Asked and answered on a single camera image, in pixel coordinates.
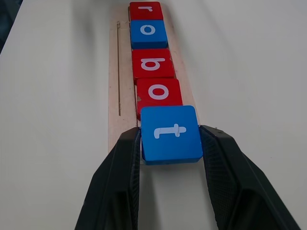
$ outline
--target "wooden base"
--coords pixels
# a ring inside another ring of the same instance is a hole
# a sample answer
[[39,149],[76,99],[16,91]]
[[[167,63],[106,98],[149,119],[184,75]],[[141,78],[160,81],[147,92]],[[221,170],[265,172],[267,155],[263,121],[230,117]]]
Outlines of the wooden base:
[[[133,83],[128,7],[128,4],[120,4],[114,6],[111,11],[108,106],[109,152],[121,133],[133,127],[141,126],[140,121],[136,118],[136,87]],[[162,11],[176,78],[180,82],[182,102],[184,105],[195,107],[170,13],[165,5],[162,5]]]

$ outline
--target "white letter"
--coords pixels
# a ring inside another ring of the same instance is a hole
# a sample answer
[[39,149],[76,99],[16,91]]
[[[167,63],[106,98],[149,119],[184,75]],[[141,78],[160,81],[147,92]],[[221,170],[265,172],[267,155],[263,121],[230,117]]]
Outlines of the white letter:
[[[142,69],[149,70],[149,71],[157,70],[160,68],[159,61],[165,61],[165,59],[164,58],[143,58],[141,59],[141,62],[142,62],[141,67]],[[147,62],[153,62],[154,66],[152,67],[146,66]]]
[[153,11],[153,8],[152,8],[151,6],[139,6],[138,8],[141,9],[141,10],[142,10],[142,9],[147,9],[147,10],[149,10],[150,12]]
[[159,139],[160,134],[172,134],[178,138],[180,133],[185,133],[187,129],[185,127],[179,127],[178,124],[174,124],[174,127],[156,128],[153,132],[154,138]]
[[[149,27],[151,29],[151,31],[150,32],[146,32],[145,31],[146,27]],[[155,33],[155,28],[152,25],[142,25],[141,28],[140,28],[140,31],[144,35],[153,35]]]
[[[154,90],[155,89],[161,89],[161,90],[164,90],[164,93],[162,95],[155,95],[154,94]],[[163,100],[165,99],[166,97],[168,97],[168,88],[164,85],[159,85],[159,84],[156,84],[156,85],[152,85],[151,87],[149,87],[148,89],[148,94],[151,98],[153,99],[156,99],[156,100]]]

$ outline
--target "block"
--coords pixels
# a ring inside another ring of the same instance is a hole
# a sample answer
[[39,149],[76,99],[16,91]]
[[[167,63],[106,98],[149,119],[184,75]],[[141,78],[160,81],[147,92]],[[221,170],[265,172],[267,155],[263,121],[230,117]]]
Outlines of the block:
[[131,21],[132,49],[158,49],[167,47],[167,36],[162,20]]
[[148,106],[182,105],[181,91],[177,79],[140,79],[137,81],[137,118]]
[[161,5],[157,1],[131,2],[130,20],[163,20]]
[[145,107],[141,119],[145,164],[193,163],[202,157],[193,106]]
[[135,49],[132,51],[134,83],[146,78],[174,78],[175,70],[168,49]]

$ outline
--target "groove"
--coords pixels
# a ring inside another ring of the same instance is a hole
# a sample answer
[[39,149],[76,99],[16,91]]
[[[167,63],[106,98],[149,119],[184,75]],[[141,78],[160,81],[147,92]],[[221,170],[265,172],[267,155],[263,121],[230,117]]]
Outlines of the groove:
[[118,115],[120,116],[120,67],[119,67],[119,30],[120,22],[117,22],[117,77],[118,77]]
[[[133,83],[133,93],[134,93],[134,105],[135,105],[135,114],[137,113],[137,92],[136,92],[136,86],[134,85]],[[138,118],[135,116],[136,120],[136,124],[135,126],[137,127],[138,126]]]

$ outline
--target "blue block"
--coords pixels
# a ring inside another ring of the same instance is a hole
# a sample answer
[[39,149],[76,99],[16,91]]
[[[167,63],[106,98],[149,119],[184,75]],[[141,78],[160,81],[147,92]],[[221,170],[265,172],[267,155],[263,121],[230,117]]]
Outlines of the blue block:
[[163,20],[131,21],[132,49],[156,49],[167,47]]
[[145,107],[141,131],[142,156],[148,165],[192,163],[202,157],[193,106]]

